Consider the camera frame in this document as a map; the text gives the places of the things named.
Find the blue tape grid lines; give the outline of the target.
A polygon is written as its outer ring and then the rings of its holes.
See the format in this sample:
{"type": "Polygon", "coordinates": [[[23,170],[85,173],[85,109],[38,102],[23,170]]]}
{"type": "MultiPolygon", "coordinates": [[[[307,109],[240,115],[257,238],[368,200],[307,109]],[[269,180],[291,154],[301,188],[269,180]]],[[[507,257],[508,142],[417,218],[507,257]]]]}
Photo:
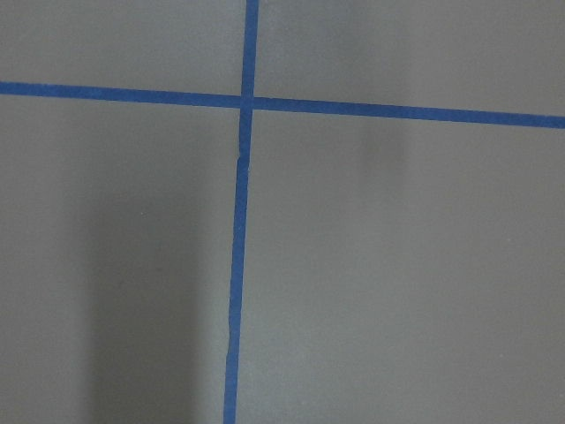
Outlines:
{"type": "Polygon", "coordinates": [[[215,107],[235,109],[238,111],[238,152],[228,312],[229,342],[225,360],[222,408],[222,420],[225,423],[234,423],[237,420],[238,371],[245,280],[245,237],[249,172],[252,155],[252,118],[254,111],[310,113],[330,116],[382,117],[559,130],[564,127],[564,118],[562,116],[257,96],[254,93],[254,86],[259,15],[259,2],[246,2],[241,89],[239,95],[121,87],[74,86],[17,81],[4,81],[1,84],[1,92],[4,95],[215,107]]]}

